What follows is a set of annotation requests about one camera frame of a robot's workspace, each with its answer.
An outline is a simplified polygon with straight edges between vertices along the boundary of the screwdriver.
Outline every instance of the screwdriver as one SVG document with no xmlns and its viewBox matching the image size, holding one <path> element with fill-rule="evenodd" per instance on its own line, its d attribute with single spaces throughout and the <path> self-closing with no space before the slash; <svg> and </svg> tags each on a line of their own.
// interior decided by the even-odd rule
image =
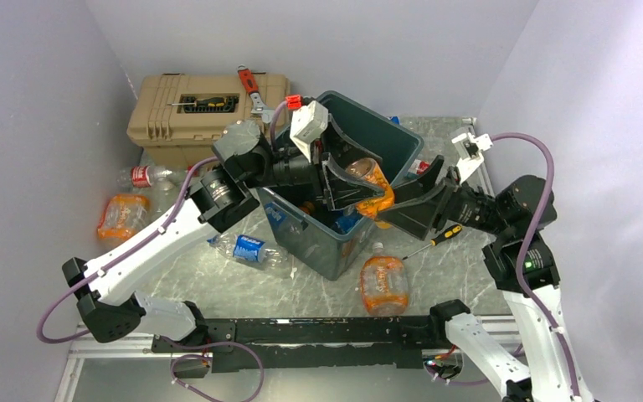
<svg viewBox="0 0 643 402">
<path fill-rule="evenodd" d="M 453 237 L 456 237 L 460 232 L 462 231 L 462 226 L 459 224 L 453 224 L 449 228 L 445 229 L 441 234 L 439 234 L 437 237 L 432 239 L 430 241 L 429 245 L 421 247 L 419 250 L 413 251 L 412 253 L 406 255 L 405 257 L 402 258 L 402 260 L 407 260 L 408 258 L 412 257 L 413 255 L 418 254 L 420 251 L 423 251 L 429 247 L 432 247 L 434 245 L 438 245 L 442 243 L 443 241 L 452 239 Z"/>
</svg>

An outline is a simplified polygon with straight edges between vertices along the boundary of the yellow screwdriver handle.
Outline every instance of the yellow screwdriver handle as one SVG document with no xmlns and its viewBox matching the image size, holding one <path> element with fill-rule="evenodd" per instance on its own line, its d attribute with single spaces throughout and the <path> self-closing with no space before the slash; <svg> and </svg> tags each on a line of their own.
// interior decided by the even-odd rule
<svg viewBox="0 0 643 402">
<path fill-rule="evenodd" d="M 445 240 L 449 240 L 449 239 L 452 239 L 453 237 L 456 237 L 461 231 L 462 231 L 462 225 L 453 224 L 452 226 L 447 228 L 444 232 L 442 232 L 440 235 L 432 239 L 430 243 L 432 243 L 432 245 L 437 245 L 439 243 L 442 243 Z"/>
</svg>

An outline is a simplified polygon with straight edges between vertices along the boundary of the crushed plastic bottle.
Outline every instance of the crushed plastic bottle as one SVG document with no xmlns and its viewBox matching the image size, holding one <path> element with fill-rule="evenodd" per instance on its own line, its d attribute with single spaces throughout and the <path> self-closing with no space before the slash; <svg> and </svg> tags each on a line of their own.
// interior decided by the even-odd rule
<svg viewBox="0 0 643 402">
<path fill-rule="evenodd" d="M 289 251 L 252 236 L 223 233 L 208 243 L 222 256 L 273 276 L 290 277 L 296 271 L 292 269 Z"/>
<path fill-rule="evenodd" d="M 378 212 L 392 207 L 395 203 L 393 189 L 390 187 L 390 183 L 383 175 L 378 163 L 370 157 L 364 157 L 348 165 L 346 172 L 383 189 L 383 195 L 381 197 L 369 198 L 361 201 L 356 204 L 356 209 L 361 215 L 375 220 L 376 226 L 379 228 L 390 228 L 390 224 L 376 219 Z"/>
</svg>

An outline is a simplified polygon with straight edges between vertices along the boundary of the white bracket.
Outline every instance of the white bracket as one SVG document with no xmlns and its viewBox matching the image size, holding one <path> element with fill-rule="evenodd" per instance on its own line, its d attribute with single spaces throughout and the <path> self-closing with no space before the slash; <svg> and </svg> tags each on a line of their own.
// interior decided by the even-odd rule
<svg viewBox="0 0 643 402">
<path fill-rule="evenodd" d="M 311 162 L 311 144 L 322 136 L 329 125 L 329 110 L 313 100 L 292 113 L 290 139 Z"/>
<path fill-rule="evenodd" d="M 491 138 L 489 134 L 475 137 L 471 132 L 463 132 L 452 138 L 452 143 L 460 154 L 457 169 L 460 172 L 460 183 L 463 183 L 484 163 L 482 152 L 491 148 Z"/>
</svg>

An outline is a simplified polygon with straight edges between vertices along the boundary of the wrench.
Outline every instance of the wrench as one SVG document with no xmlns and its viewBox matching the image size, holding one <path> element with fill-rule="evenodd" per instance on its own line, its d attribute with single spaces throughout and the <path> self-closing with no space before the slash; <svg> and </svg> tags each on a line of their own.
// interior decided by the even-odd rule
<svg viewBox="0 0 643 402">
<path fill-rule="evenodd" d="M 262 122 L 265 124 L 270 124 L 272 121 L 272 114 L 275 113 L 275 109 L 267 106 L 262 101 L 262 96 L 260 96 L 260 88 L 255 82 L 252 71 L 244 65 L 238 66 L 238 77 L 240 77 L 240 82 L 243 83 L 245 92 L 248 93 L 250 99 L 253 101 L 253 108 L 250 111 L 252 115 L 259 115 L 262 119 Z"/>
</svg>

